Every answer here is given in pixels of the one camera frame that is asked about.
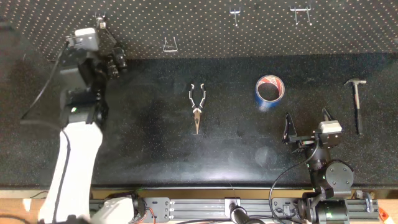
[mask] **pliers handle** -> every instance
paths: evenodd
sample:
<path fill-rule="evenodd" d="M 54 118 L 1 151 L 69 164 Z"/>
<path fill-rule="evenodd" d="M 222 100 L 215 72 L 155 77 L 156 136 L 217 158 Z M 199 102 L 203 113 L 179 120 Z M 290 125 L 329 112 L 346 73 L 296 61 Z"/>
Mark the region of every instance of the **pliers handle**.
<path fill-rule="evenodd" d="M 196 110 L 198 110 L 200 113 L 203 110 L 203 106 L 205 105 L 205 101 L 206 101 L 206 90 L 205 90 L 205 84 L 201 84 L 200 88 L 201 88 L 201 93 L 202 93 L 202 97 L 201 97 L 201 101 L 199 103 L 199 106 L 196 106 L 195 102 L 193 101 L 192 98 L 192 91 L 195 88 L 195 86 L 193 84 L 191 84 L 192 88 L 189 91 L 189 101 L 191 103 L 193 112 L 196 112 Z"/>

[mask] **hammer head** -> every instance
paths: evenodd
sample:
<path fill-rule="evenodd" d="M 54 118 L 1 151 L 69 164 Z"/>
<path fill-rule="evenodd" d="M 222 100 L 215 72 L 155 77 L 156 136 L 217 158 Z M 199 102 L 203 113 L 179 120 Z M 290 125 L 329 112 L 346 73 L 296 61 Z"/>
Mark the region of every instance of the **hammer head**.
<path fill-rule="evenodd" d="M 347 83 L 353 83 L 353 85 L 366 84 L 366 80 L 360 80 L 358 78 L 352 78 L 352 79 L 348 80 L 345 84 L 347 84 Z"/>

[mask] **pliers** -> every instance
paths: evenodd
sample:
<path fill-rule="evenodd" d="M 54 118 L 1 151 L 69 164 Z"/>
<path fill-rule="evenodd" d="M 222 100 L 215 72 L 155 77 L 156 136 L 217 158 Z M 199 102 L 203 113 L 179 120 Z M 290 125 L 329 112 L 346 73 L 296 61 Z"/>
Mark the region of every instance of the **pliers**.
<path fill-rule="evenodd" d="M 205 104 L 206 101 L 206 90 L 205 90 L 205 84 L 201 84 L 200 88 L 201 88 L 201 93 L 202 93 L 202 97 L 201 97 L 201 101 L 199 103 L 199 106 L 197 107 L 195 102 L 192 99 L 192 91 L 195 88 L 195 86 L 193 84 L 191 84 L 192 88 L 189 91 L 189 101 L 191 103 L 192 109 L 193 109 L 193 119 L 195 120 L 195 126 L 197 128 L 197 134 L 199 132 L 199 122 L 200 122 L 200 116 L 203 110 L 203 105 Z"/>

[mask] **wooden surface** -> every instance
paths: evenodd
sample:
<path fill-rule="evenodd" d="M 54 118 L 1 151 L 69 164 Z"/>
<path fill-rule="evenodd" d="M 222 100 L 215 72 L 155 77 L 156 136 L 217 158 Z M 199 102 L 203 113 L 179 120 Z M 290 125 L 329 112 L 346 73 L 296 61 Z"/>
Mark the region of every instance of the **wooden surface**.
<path fill-rule="evenodd" d="M 0 199 L 0 215 L 14 215 L 26 219 L 29 223 L 37 223 L 37 215 L 39 213 L 40 207 L 44 203 L 44 199 L 32 199 L 31 204 L 27 209 L 25 209 L 23 201 L 28 201 L 30 199 L 19 199 L 19 198 L 4 198 Z M 398 224 L 398 200 L 379 200 L 379 206 L 382 207 L 390 217 Z M 22 222 L 17 220 L 10 220 L 5 218 L 0 218 L 0 224 L 21 224 Z M 382 222 L 367 222 L 367 224 L 382 223 Z"/>

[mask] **pegboard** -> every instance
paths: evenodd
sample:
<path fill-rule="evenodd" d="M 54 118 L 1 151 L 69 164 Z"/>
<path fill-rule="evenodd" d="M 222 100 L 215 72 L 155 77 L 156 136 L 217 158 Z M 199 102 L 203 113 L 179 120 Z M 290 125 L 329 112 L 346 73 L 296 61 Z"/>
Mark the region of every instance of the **pegboard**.
<path fill-rule="evenodd" d="M 312 25 L 302 11 L 296 24 L 289 7 L 307 6 Z M 229 9 L 239 8 L 236 27 Z M 95 12 L 107 13 L 128 58 L 398 51 L 398 1 L 391 0 L 0 0 L 0 15 L 49 60 L 65 36 L 95 26 Z M 165 37 L 168 45 L 175 37 L 178 52 L 163 52 Z"/>

